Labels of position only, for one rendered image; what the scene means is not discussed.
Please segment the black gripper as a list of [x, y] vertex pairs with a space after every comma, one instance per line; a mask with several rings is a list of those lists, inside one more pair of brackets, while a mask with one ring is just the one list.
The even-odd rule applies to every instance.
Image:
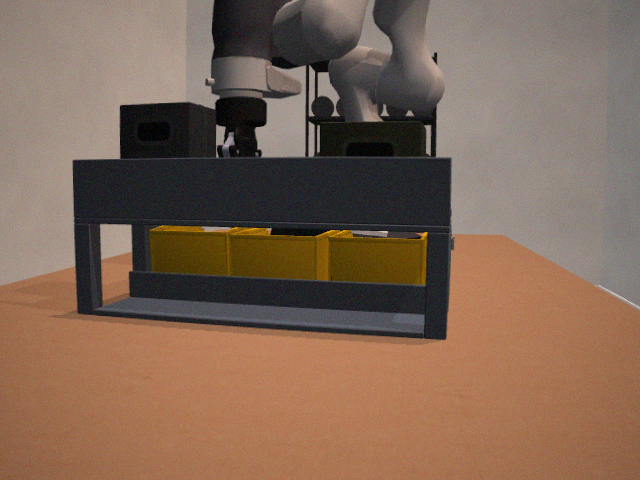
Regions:
[[262, 151], [257, 150], [255, 128], [267, 123], [265, 100], [245, 97], [221, 98], [215, 102], [215, 110], [216, 124], [226, 127], [224, 145], [217, 146], [218, 156], [261, 157]]

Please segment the dark grey metal shelf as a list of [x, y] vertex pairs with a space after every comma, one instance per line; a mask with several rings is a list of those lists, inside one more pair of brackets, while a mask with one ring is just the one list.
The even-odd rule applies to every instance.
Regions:
[[[451, 157], [73, 160], [77, 312], [446, 340], [451, 175]], [[106, 306], [100, 224], [132, 225], [130, 297]], [[426, 292], [419, 284], [151, 272], [149, 230], [160, 226], [428, 232]]]

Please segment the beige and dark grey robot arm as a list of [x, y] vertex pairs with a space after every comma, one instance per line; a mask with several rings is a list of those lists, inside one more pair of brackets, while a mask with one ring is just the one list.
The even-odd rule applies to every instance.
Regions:
[[272, 66], [330, 60], [345, 122], [383, 121], [380, 101], [406, 111], [434, 109], [445, 83], [426, 44], [430, 0], [375, 0], [374, 23], [388, 35], [391, 53], [357, 46], [368, 2], [214, 0], [214, 54], [205, 85], [220, 98], [282, 99], [300, 94], [302, 84]]

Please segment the yellow bin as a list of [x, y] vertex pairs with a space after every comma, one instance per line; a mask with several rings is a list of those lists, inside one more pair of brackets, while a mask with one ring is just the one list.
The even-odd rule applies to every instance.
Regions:
[[[254, 228], [207, 232], [200, 226], [149, 230], [152, 272], [229, 276], [229, 234]], [[170, 231], [174, 230], [174, 231]]]
[[421, 239], [393, 239], [344, 230], [328, 241], [328, 281], [425, 285], [427, 232]]
[[269, 235], [267, 228], [229, 234], [230, 276], [328, 280], [328, 237]]

